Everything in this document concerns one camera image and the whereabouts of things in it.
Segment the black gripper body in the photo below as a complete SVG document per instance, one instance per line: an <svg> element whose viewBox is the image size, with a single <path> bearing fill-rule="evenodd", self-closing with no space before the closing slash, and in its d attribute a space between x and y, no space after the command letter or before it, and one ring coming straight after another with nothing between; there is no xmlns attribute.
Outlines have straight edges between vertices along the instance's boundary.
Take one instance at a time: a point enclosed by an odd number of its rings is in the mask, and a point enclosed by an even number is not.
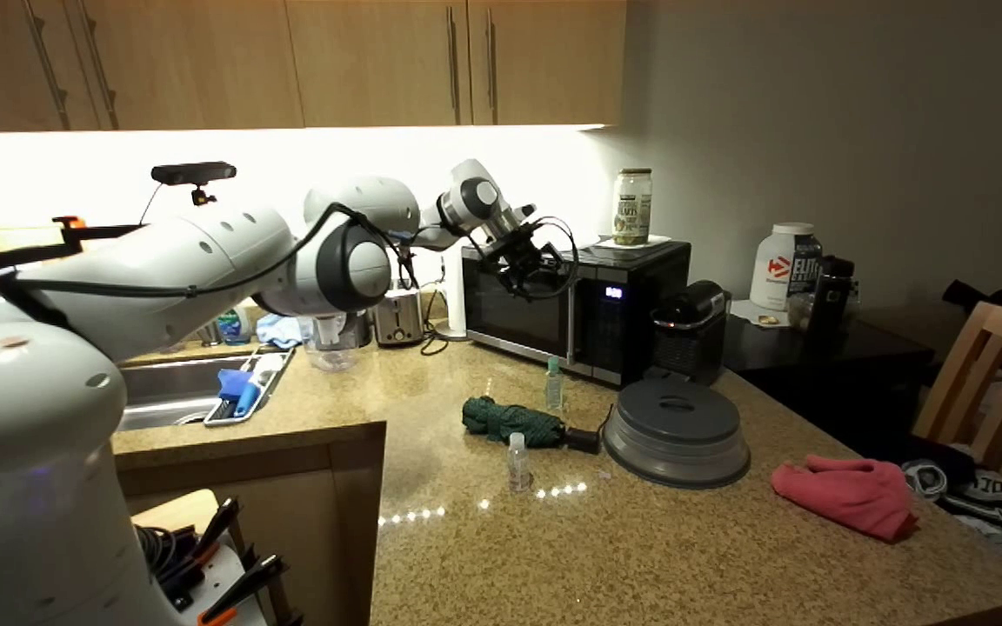
<svg viewBox="0 0 1002 626"><path fill-rule="evenodd" d="M553 244L532 244L541 225L567 228L567 223L523 204L518 223L488 249L488 270L508 291L562 291L573 280L577 255L559 255Z"/></svg>

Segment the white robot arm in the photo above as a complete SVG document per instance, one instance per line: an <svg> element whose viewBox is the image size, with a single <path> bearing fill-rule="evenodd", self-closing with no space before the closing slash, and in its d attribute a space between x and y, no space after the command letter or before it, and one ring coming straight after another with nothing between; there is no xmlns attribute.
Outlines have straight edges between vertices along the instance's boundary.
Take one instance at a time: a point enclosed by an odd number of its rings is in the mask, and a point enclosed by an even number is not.
<svg viewBox="0 0 1002 626"><path fill-rule="evenodd" d="M124 363L249 299L355 313L400 249L471 244L504 287L559 287L567 259L493 174L461 161L434 203L398 178L311 192L296 212L194 204L0 249L0 626L178 626L132 525L110 434Z"/></svg>

